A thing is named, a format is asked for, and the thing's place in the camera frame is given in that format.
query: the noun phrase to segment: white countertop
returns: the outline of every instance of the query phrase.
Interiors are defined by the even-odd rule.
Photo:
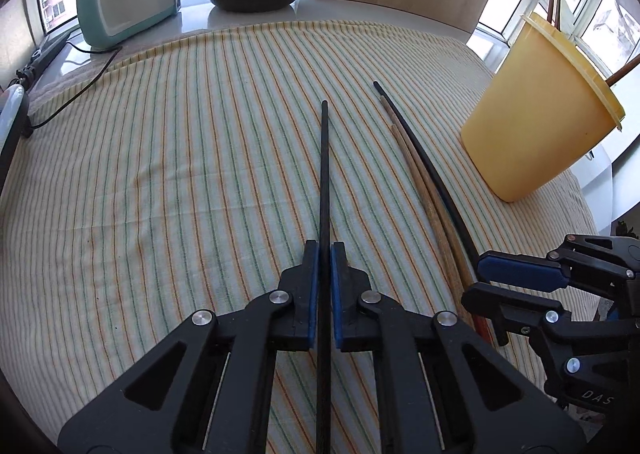
[[[282,10],[255,14],[225,12],[216,8],[209,0],[182,0],[182,9],[175,17],[131,37],[126,40],[125,46],[142,48],[175,39],[180,34],[201,30],[291,20],[366,20],[449,36],[464,43],[470,37],[469,33],[425,17],[348,0],[296,0]],[[72,33],[69,40],[82,49],[90,49],[84,43],[79,29]],[[65,46],[46,69],[33,91],[37,92],[46,85],[59,82],[69,73],[89,65],[92,58],[104,61],[102,55],[97,58],[81,53],[69,45]],[[571,167],[571,170],[578,178],[598,231],[608,235],[612,216],[611,163],[602,146],[598,145],[593,152],[594,159],[583,157]]]

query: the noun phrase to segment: bolt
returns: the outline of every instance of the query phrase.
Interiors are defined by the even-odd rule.
[[[579,369],[580,360],[577,358],[569,358],[569,360],[566,361],[566,370],[570,373],[577,373]]]
[[[545,319],[547,322],[551,322],[553,324],[554,322],[558,322],[558,318],[558,313],[555,311],[551,310],[546,312]]]
[[[456,322],[458,322],[458,317],[455,313],[450,311],[441,311],[436,315],[436,320],[440,323],[441,326],[453,326]]]
[[[287,300],[289,300],[289,294],[286,291],[277,289],[276,291],[272,291],[270,293],[269,300],[274,304],[284,304]]]
[[[210,311],[206,309],[201,309],[200,311],[196,311],[191,316],[191,322],[193,322],[196,326],[206,326],[213,320],[213,315]]]
[[[382,295],[377,291],[368,289],[367,291],[362,292],[362,294],[360,295],[360,298],[366,304],[377,304],[382,300]]]

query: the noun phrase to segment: metal pin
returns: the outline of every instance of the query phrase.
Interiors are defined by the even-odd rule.
[[[191,316],[191,322],[193,322],[196,326],[206,326],[213,320],[213,315],[210,311],[206,309],[201,309],[200,311],[196,311]]]
[[[274,304],[284,304],[287,300],[289,300],[289,294],[286,291],[277,289],[276,291],[272,291],[270,293],[269,300]]]
[[[554,322],[558,322],[559,316],[558,313],[551,310],[546,312],[545,319],[547,322],[551,322],[553,324]]]
[[[458,316],[450,311],[442,311],[436,316],[436,320],[441,326],[453,326],[458,322]]]
[[[362,292],[362,294],[360,295],[360,298],[366,304],[377,304],[382,300],[382,295],[377,291],[368,289],[367,291]]]
[[[577,373],[580,369],[580,360],[578,358],[569,358],[566,361],[566,370],[570,373]]]

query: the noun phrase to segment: yellow bucket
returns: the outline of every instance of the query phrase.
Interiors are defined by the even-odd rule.
[[[567,170],[625,116],[574,44],[536,13],[524,20],[460,132],[484,181],[508,202]]]

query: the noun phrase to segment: striped cloth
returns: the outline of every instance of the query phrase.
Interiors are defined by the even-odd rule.
[[[49,437],[193,310],[241,309],[318,236],[330,104],[332,239],[376,289],[453,309],[433,232],[372,82],[402,110],[480,251],[593,233],[569,173],[508,205],[458,140],[491,74],[460,42],[364,22],[201,34],[113,66],[18,146],[2,198],[0,367]],[[84,84],[36,106],[45,119]],[[591,319],[596,300],[558,298]],[[526,341],[503,354],[534,383]],[[379,451],[369,354],[333,354],[334,452]],[[315,353],[279,354],[268,452],[311,453]]]

